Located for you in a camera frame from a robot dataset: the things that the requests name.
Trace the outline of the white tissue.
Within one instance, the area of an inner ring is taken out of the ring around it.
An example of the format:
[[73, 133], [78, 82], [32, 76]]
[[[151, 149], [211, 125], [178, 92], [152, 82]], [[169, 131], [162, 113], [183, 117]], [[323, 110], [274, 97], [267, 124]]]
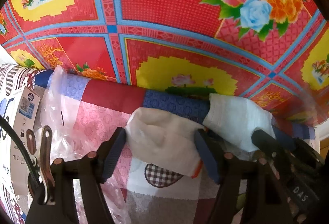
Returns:
[[125, 131], [132, 155], [146, 163], [195, 178], [202, 161], [194, 144], [194, 132], [201, 124], [173, 113], [138, 108]]
[[258, 148], [251, 137], [259, 129], [276, 137], [272, 113], [252, 100], [214, 93], [210, 94], [209, 100], [210, 110], [202, 124], [234, 146], [246, 152], [256, 151]]

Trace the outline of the white HP product box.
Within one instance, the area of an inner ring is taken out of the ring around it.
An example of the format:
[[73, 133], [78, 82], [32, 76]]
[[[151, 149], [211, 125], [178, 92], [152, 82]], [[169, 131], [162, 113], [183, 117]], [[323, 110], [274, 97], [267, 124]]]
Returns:
[[[33, 130], [41, 98], [28, 87], [21, 87], [10, 95], [1, 96], [3, 117], [26, 145], [26, 131]], [[1, 182], [10, 194], [25, 196], [28, 167], [22, 153], [9, 134], [1, 128]]]

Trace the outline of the plaid heart bed blanket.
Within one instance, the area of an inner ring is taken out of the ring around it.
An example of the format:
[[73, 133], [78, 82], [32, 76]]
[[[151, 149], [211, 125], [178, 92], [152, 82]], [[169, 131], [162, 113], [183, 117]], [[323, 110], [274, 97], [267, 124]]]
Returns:
[[1, 175], [27, 223], [320, 223], [313, 134], [242, 97], [1, 67]]

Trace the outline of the clear plastic bag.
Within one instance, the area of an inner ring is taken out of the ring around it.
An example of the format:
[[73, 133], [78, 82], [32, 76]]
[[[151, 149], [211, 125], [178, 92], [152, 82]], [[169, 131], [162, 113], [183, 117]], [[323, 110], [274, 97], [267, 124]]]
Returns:
[[87, 223], [131, 223], [123, 194], [113, 177], [102, 181], [101, 145], [110, 140], [115, 130], [107, 131], [95, 143], [64, 121], [64, 112], [73, 113], [61, 97], [67, 84], [67, 72], [57, 66], [40, 107], [42, 127], [52, 130], [50, 163], [55, 204], [42, 204], [44, 190], [38, 187], [27, 223], [79, 223], [80, 215]]

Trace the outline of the metal spring clip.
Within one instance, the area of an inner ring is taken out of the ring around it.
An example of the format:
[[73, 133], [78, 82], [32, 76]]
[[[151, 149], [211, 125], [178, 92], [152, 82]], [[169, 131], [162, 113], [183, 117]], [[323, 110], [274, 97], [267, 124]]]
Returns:
[[52, 143], [52, 130], [44, 126], [38, 130], [41, 135], [41, 143], [37, 149], [35, 133], [28, 129], [26, 131], [26, 146], [32, 162], [32, 171], [27, 178], [28, 192], [32, 198], [35, 197], [39, 186], [44, 190], [41, 195], [41, 203], [46, 205], [55, 204], [55, 180], [51, 172], [50, 152]]

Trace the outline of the red floral patterned sheet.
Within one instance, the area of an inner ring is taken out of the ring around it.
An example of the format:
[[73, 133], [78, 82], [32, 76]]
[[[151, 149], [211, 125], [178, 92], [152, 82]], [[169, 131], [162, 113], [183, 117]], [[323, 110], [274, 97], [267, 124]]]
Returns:
[[1, 0], [1, 46], [29, 68], [328, 118], [328, 0]]

